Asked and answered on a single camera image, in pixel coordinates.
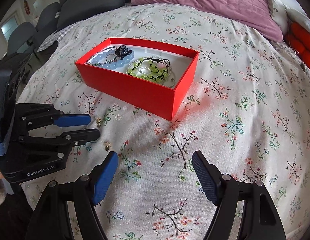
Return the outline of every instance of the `blue beaded bracelet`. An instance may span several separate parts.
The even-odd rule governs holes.
[[[131,53],[129,55],[122,58],[120,55],[117,55],[113,49],[110,49],[109,51],[105,51],[102,54],[96,55],[96,57],[92,59],[90,65],[114,70],[118,67],[123,67],[124,64],[130,63],[130,61],[134,58],[134,51],[130,50],[130,52]],[[104,58],[106,61],[99,63],[99,61]]]

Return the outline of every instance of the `pink pearl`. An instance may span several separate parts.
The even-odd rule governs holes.
[[[164,69],[164,68],[166,68],[166,65],[165,65],[164,63],[162,63],[162,62],[158,62],[156,66],[157,66],[157,68],[159,68],[159,69]]]

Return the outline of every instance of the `red box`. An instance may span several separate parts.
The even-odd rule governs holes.
[[[172,89],[125,73],[86,64],[93,55],[111,44],[157,49],[192,60]],[[88,86],[172,121],[194,80],[198,57],[198,51],[173,44],[131,38],[109,38],[82,56],[75,64]]]

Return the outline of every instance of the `bed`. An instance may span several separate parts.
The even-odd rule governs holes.
[[[172,122],[83,82],[74,63],[108,37],[150,39],[200,52],[194,82]],[[74,147],[66,169],[23,183],[27,200],[34,209],[50,180],[66,183],[88,174],[102,163],[110,143],[119,167],[96,207],[108,238],[202,239],[215,206],[192,167],[192,153],[201,150],[238,181],[262,180],[287,239],[300,239],[310,225],[310,78],[303,68],[285,44],[188,6],[126,5],[78,22],[18,102],[88,113],[92,122],[82,128],[99,128],[101,137]],[[63,131],[45,127],[33,135]],[[75,239],[81,239],[72,203],[69,209]],[[242,211],[239,204],[230,239],[236,239]]]

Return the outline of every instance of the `window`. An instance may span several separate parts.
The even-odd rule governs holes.
[[[2,25],[2,33],[8,41],[11,33],[18,27],[15,15],[13,15],[6,23]]]

